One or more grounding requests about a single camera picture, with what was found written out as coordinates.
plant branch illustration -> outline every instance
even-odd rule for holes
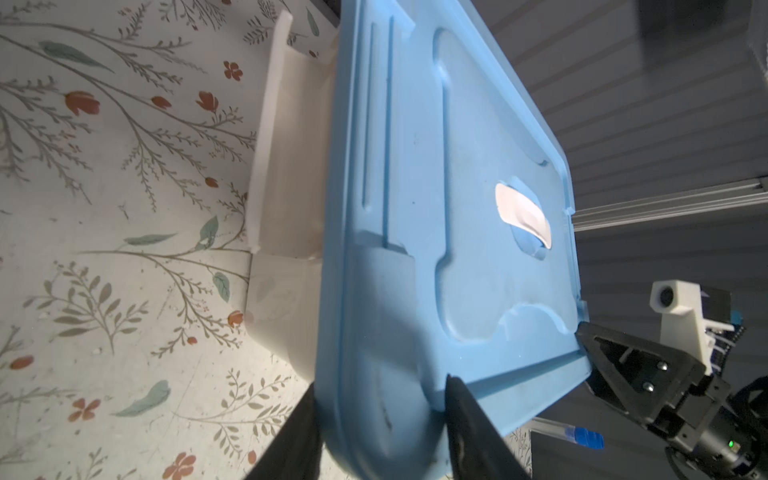
[[[218,442],[219,448],[225,455],[229,455],[229,458],[233,455],[239,458],[243,453],[240,440],[242,435],[247,435],[247,429],[250,429],[256,437],[275,435],[291,413],[289,406],[282,406],[279,403],[265,406],[262,403],[264,400],[271,399],[268,393],[270,390],[279,392],[285,387],[285,381],[288,379],[290,377],[282,378],[278,375],[272,382],[267,383],[262,378],[260,383],[255,385],[252,382],[241,381],[240,370],[230,369],[226,377],[230,391],[228,397],[221,399],[221,412],[197,418],[179,415],[176,412],[174,415],[192,422],[216,425],[218,429],[214,434],[214,442]]]
[[[8,405],[11,403],[30,403],[32,400],[36,399],[50,399],[50,398],[66,398],[70,399],[75,394],[72,392],[72,390],[67,389],[59,389],[59,388],[52,388],[49,390],[41,389],[40,387],[35,387],[29,392],[24,393],[22,390],[18,395],[14,395],[9,392],[3,392],[0,393],[0,407],[3,405]]]
[[[25,176],[22,164],[30,159],[42,161],[48,168],[54,168],[58,177],[65,182],[65,188],[73,194],[80,193],[90,203],[88,195],[83,190],[81,183],[77,182],[69,173],[68,165],[61,161],[67,161],[84,170],[91,168],[77,155],[79,147],[71,143],[75,135],[70,131],[82,130],[91,133],[86,123],[73,120],[71,115],[58,112],[55,107],[43,104],[43,96],[48,94],[59,95],[53,78],[47,81],[27,81],[25,84],[15,79],[0,82],[0,91],[18,101],[27,111],[39,113],[48,117],[54,124],[60,124],[68,130],[61,129],[59,133],[48,130],[40,119],[24,118],[15,114],[9,108],[0,104],[0,151],[4,152],[5,165],[0,170],[6,177],[15,177],[18,180],[29,181]],[[32,142],[37,154],[25,157],[24,149],[12,133],[11,125],[15,125]]]
[[[18,328],[16,325],[11,325],[11,333],[8,335],[8,338],[5,340],[5,345],[3,345],[2,349],[0,349],[0,359],[6,354],[11,352],[18,352],[22,348],[24,348],[24,342],[21,340],[13,340],[14,337],[16,337],[16,334],[20,328]]]
[[[113,55],[119,58],[130,70],[138,74],[145,81],[152,84],[156,88],[160,88],[165,92],[171,92],[170,85],[181,84],[182,78],[175,74],[168,73],[161,69],[155,68],[151,63],[140,60],[138,55],[140,53],[146,53],[160,58],[163,61],[184,65],[189,68],[202,71],[192,62],[184,60],[177,56],[177,50],[187,47],[190,42],[184,41],[181,37],[177,41],[163,42],[160,41],[156,45],[140,45],[136,43],[138,37],[138,31],[141,29],[141,23],[144,20],[147,5],[142,4],[141,7],[132,14],[129,25],[125,28],[119,28],[119,37],[109,37],[107,35],[98,34],[93,30],[85,30],[82,28],[71,27],[69,25],[60,25],[55,23],[46,22],[22,22],[19,20],[16,14],[5,15],[3,20],[0,21],[0,28],[2,31],[13,30],[14,28],[50,28],[59,31],[66,31],[74,35],[78,35],[92,42],[92,44],[101,49],[105,49],[108,55]],[[147,99],[138,94],[131,93],[119,88],[118,86],[101,80],[92,74],[86,73],[81,68],[76,68],[68,63],[74,62],[88,67],[99,67],[101,69],[112,71],[109,67],[94,60],[90,56],[86,55],[83,51],[73,48],[69,45],[52,41],[40,41],[38,43],[39,48],[33,48],[30,45],[25,45],[19,41],[14,40],[6,34],[0,34],[0,40],[6,41],[11,45],[14,45],[26,52],[43,58],[46,61],[50,61],[54,65],[77,75],[82,80],[86,81],[90,86],[96,89],[99,95],[107,98],[122,114],[126,120],[129,131],[132,133],[135,144],[129,155],[123,162],[123,168],[126,169],[129,165],[133,165],[134,169],[139,177],[139,181],[144,187],[144,191],[151,203],[153,211],[157,211],[157,198],[154,194],[153,183],[159,181],[161,177],[169,179],[179,189],[183,197],[189,197],[193,205],[197,205],[200,209],[207,208],[203,201],[197,196],[194,191],[194,187],[201,185],[200,181],[193,178],[185,178],[175,167],[169,164],[170,159],[178,158],[185,164],[190,165],[195,174],[200,178],[205,178],[204,170],[205,166],[197,160],[194,155],[189,153],[185,147],[194,147],[199,149],[202,147],[201,142],[208,143],[212,149],[212,156],[228,157],[232,161],[244,162],[243,154],[230,144],[229,138],[239,144],[241,147],[245,147],[248,150],[253,150],[256,142],[256,133],[251,131],[249,134],[239,134],[237,132],[229,130],[229,127],[235,124],[243,122],[243,117],[238,113],[237,108],[221,108],[219,109],[218,100],[210,92],[200,92],[200,101],[197,103],[205,110],[212,114],[210,121],[192,121],[185,118],[181,118],[173,114],[168,109],[172,107],[171,103],[159,95]],[[51,90],[49,96],[61,96],[61,93]],[[101,102],[92,94],[86,91],[74,91],[65,96],[65,103],[67,107],[73,111],[76,115],[79,115],[80,111],[83,111],[89,115],[99,114]],[[35,108],[35,105],[29,102],[20,100],[27,109],[30,106]],[[141,108],[150,108],[152,111],[157,112],[160,115],[171,119],[176,122],[180,127],[189,129],[190,133],[182,133],[181,131],[172,131],[168,128],[154,128],[148,127],[146,124],[140,122],[123,104],[123,99],[130,100],[132,105]],[[62,116],[57,114],[55,109],[48,109],[44,111],[49,117],[51,117],[54,123],[67,122],[69,116]],[[82,186],[80,183],[71,178],[67,173],[65,165],[58,163],[54,154],[60,157],[66,158],[68,161],[78,164],[78,156],[74,153],[79,152],[79,148],[72,146],[75,152],[69,152],[63,148],[57,141],[61,140],[58,137],[46,137],[43,134],[45,126],[36,124],[31,120],[25,120],[20,118],[17,114],[14,114],[9,108],[3,107],[0,110],[0,127],[3,133],[0,137],[0,151],[5,152],[5,156],[8,157],[8,161],[5,162],[3,169],[8,176],[19,177],[21,174],[21,163],[24,158],[22,156],[22,147],[15,142],[12,137],[12,130],[9,127],[11,123],[15,124],[34,142],[39,153],[37,157],[48,163],[49,167],[56,167],[59,176],[65,179],[65,186],[73,191],[82,192]],[[88,126],[79,122],[71,122],[67,124],[70,129],[82,128],[88,133]],[[78,164],[81,167],[87,168],[88,166],[80,162]]]
[[[142,315],[148,314],[147,302],[140,306],[133,304],[126,310],[119,311],[121,299],[111,300],[112,285],[101,285],[101,277],[93,280],[88,277],[88,268],[83,267],[79,271],[75,268],[75,262],[63,265],[55,262],[58,275],[53,280],[43,282],[45,295],[37,295],[24,302],[28,307],[37,302],[37,309],[48,308],[54,303],[61,310],[61,315],[54,318],[53,322],[66,325],[70,328],[61,331],[59,337],[80,336],[92,331],[102,331],[109,341],[110,351],[114,354],[114,341],[118,333],[127,335],[138,330],[135,324],[141,322]],[[67,293],[56,294],[54,287],[59,277],[68,280]]]
[[[108,455],[102,455],[101,447],[95,452],[88,454],[88,463],[84,468],[75,467],[74,475],[66,475],[63,471],[59,471],[54,480],[93,480],[97,478],[107,467]],[[125,480],[136,473],[136,469],[133,468],[125,474],[118,474],[118,480]]]
[[[227,23],[224,12],[218,5],[209,0],[170,0],[160,3],[160,19],[170,22],[171,19],[186,21],[188,27],[197,30],[197,23],[210,26],[214,30]]]
[[[277,22],[277,9],[275,8],[275,2],[272,0],[258,0],[259,11],[264,17],[262,21],[259,15],[254,15],[252,19],[248,21],[250,30],[243,36],[243,41],[248,45],[258,45],[269,39],[272,31],[274,31],[275,23]],[[285,2],[280,1],[285,6],[286,10],[290,12],[290,8]],[[306,35],[301,35],[293,30],[288,34],[288,45],[293,45],[296,40],[306,38]]]
[[[215,216],[208,220],[200,229],[200,239],[194,245],[191,245],[189,249],[180,253],[152,253],[147,252],[146,250],[132,251],[121,250],[120,248],[115,250],[89,250],[81,252],[84,254],[124,255],[146,260],[156,268],[159,268],[168,276],[168,278],[170,278],[171,287],[177,292],[181,300],[177,316],[182,319],[182,325],[173,330],[176,334],[175,338],[167,342],[165,346],[159,348],[158,351],[153,352],[153,355],[157,357],[162,357],[165,353],[172,353],[174,347],[178,343],[181,343],[182,345],[196,343],[197,339],[193,336],[190,337],[187,332],[187,328],[191,326],[199,326],[203,329],[206,338],[214,338],[220,345],[235,348],[240,347],[240,341],[236,337],[230,335],[231,333],[235,333],[235,326],[228,323],[226,319],[217,319],[209,314],[208,312],[210,309],[207,307],[204,297],[213,296],[215,293],[218,293],[222,300],[228,302],[230,299],[230,278],[236,278],[247,285],[248,275],[221,268],[212,263],[196,260],[194,258],[196,253],[205,250],[249,253],[248,250],[232,248],[230,246],[232,242],[241,239],[244,234],[246,202],[246,195],[241,194],[233,184],[230,184],[230,189],[234,195],[234,200],[230,202],[220,201],[220,204],[227,208],[231,214],[240,215],[241,221],[237,232],[231,238],[222,242],[218,247],[215,245],[219,231],[219,217]],[[173,236],[175,236],[175,233],[151,233],[143,235],[142,237],[126,238],[124,241],[131,247],[149,247],[161,243]],[[182,270],[182,266],[185,265],[205,268],[211,275],[210,283],[205,283],[203,280],[196,280],[199,276],[186,273]]]

floral patterned surface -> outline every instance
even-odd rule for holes
[[[283,8],[333,40],[307,0],[2,3],[0,477],[241,478],[303,394],[241,326]]]

plastic container lid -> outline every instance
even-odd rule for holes
[[[438,478],[447,374],[506,435],[590,372],[564,153],[468,0],[345,2],[330,153],[323,438]]]

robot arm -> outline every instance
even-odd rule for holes
[[[580,324],[576,337],[593,364],[591,392],[665,440],[670,462],[678,458],[716,479],[768,478],[768,377],[734,396],[720,378],[744,331],[730,322],[730,294],[656,282],[650,305],[662,314],[660,343]]]

white plastic container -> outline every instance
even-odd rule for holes
[[[311,382],[336,49],[320,59],[294,50],[287,44],[292,22],[280,13],[270,50],[246,209],[253,259],[244,322]]]

